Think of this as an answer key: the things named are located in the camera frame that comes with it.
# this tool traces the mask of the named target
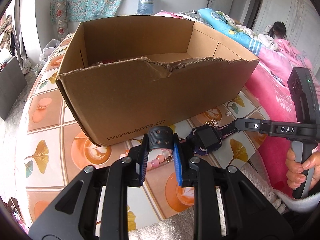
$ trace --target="human hand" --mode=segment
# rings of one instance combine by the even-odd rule
[[[301,172],[315,167],[315,172],[309,188],[309,190],[311,190],[320,180],[320,152],[313,153],[303,164],[296,163],[295,159],[296,155],[290,148],[287,152],[287,159],[285,161],[285,165],[289,169],[287,172],[287,183],[289,187],[292,189],[300,187],[301,183],[305,182],[307,179],[305,175],[301,174]]]

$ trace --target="ginkgo leaf print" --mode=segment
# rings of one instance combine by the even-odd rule
[[[239,113],[239,108],[235,103],[233,103],[232,106],[230,106],[230,107],[233,109],[233,111],[235,111],[236,114]]]
[[[229,163],[229,165],[231,165],[231,163],[235,160],[241,160],[243,162],[247,162],[248,161],[248,154],[247,154],[247,149],[242,145],[241,142],[231,139],[230,140],[230,146],[233,152],[233,158],[231,160],[231,162]]]
[[[54,73],[48,80],[50,80],[51,84],[54,84],[56,82],[56,77],[57,77],[58,71]]]
[[[169,127],[172,129],[173,133],[176,132],[176,126],[174,124],[169,125]]]
[[[232,100],[232,102],[237,103],[239,106],[245,107],[244,102],[239,95],[237,95],[236,98]]]
[[[33,171],[33,161],[29,161],[27,164],[24,164],[26,166],[26,178],[29,177]]]
[[[45,169],[47,168],[47,164],[49,162],[48,154],[49,154],[49,149],[45,143],[45,140],[41,140],[38,143],[35,153],[32,156],[28,156],[27,158],[25,158],[25,160],[28,158],[33,158],[37,163],[39,171],[42,174],[44,174]]]
[[[44,88],[44,86],[47,84],[47,80],[46,81],[44,81],[43,83],[40,83],[40,87],[39,87],[39,89],[41,89],[41,88]]]
[[[135,215],[132,211],[129,211],[129,210],[130,210],[130,207],[127,206],[127,212],[128,212],[128,231],[131,231],[131,230],[137,229],[137,224],[136,224],[136,222],[135,222],[136,215]]]

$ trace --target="blue blanket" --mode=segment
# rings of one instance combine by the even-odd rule
[[[245,33],[237,32],[235,28],[228,25],[226,19],[217,14],[216,11],[205,8],[200,9],[199,14],[203,19],[207,20],[215,30],[240,43],[254,55],[259,55],[261,46],[263,46],[262,43],[250,38],[250,36]]]

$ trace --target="bedding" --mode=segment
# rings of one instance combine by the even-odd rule
[[[320,99],[320,84],[313,74],[310,60],[291,46],[289,41],[275,40],[279,49],[273,51],[247,34],[238,32],[227,24],[227,20],[221,19],[222,16],[217,12],[205,8],[200,9],[199,13],[214,29],[237,41],[260,59],[246,87],[258,99],[272,120],[296,122],[294,105],[286,84],[293,67],[307,67],[310,70],[318,100]],[[268,137],[259,148],[271,185],[288,195],[292,194],[286,183],[285,160],[289,148],[289,141],[274,137]]]
[[[207,25],[208,27],[212,28],[212,26],[204,19],[199,17],[196,13],[192,12],[180,12],[180,13],[169,13],[166,11],[158,12],[155,14],[155,16],[164,16],[164,17],[173,17],[178,19],[187,19],[194,22],[203,23],[204,25]]]
[[[85,166],[109,166],[128,154],[131,147],[142,142],[143,136],[140,136],[116,145],[97,147],[82,132],[55,83],[58,69],[72,37],[73,34],[68,34],[38,75],[25,103],[17,132],[16,188],[27,226],[39,217]],[[213,118],[219,126],[224,126],[238,117],[268,118],[265,109],[246,88],[243,88],[233,100],[170,127],[179,137],[185,138],[192,128],[201,126]],[[201,158],[222,168],[228,165],[241,168],[250,159],[254,167],[260,167],[257,170],[263,173],[263,177],[268,181],[257,152],[264,139],[265,135],[257,133],[235,133],[224,140],[221,149]],[[169,152],[150,152],[148,162],[156,160],[158,166],[148,165],[144,186],[128,188],[129,230],[169,218],[193,204],[192,188],[187,191],[177,189],[174,163],[172,158],[169,158]],[[97,216],[98,231],[100,219],[101,209]]]

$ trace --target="patterned tablecloth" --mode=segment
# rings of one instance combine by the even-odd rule
[[[97,147],[82,132],[55,84],[59,65],[71,39],[72,34],[69,34],[42,69],[20,121],[16,181],[21,211],[29,226],[81,169],[87,165],[96,168],[109,166],[127,149],[139,145],[142,139]],[[269,119],[246,88],[234,100],[176,123],[171,128],[179,137],[185,138],[193,127],[201,126],[210,119],[215,118],[222,126],[242,117]],[[264,139],[264,135],[253,132],[236,133],[223,142],[220,150],[203,158],[222,168],[229,164],[240,168]],[[152,151],[149,161],[159,154],[161,150]],[[128,189],[129,230],[171,217],[192,204],[193,188],[179,188],[173,161],[163,162],[147,171],[143,187]],[[98,213],[97,228],[101,210]]]

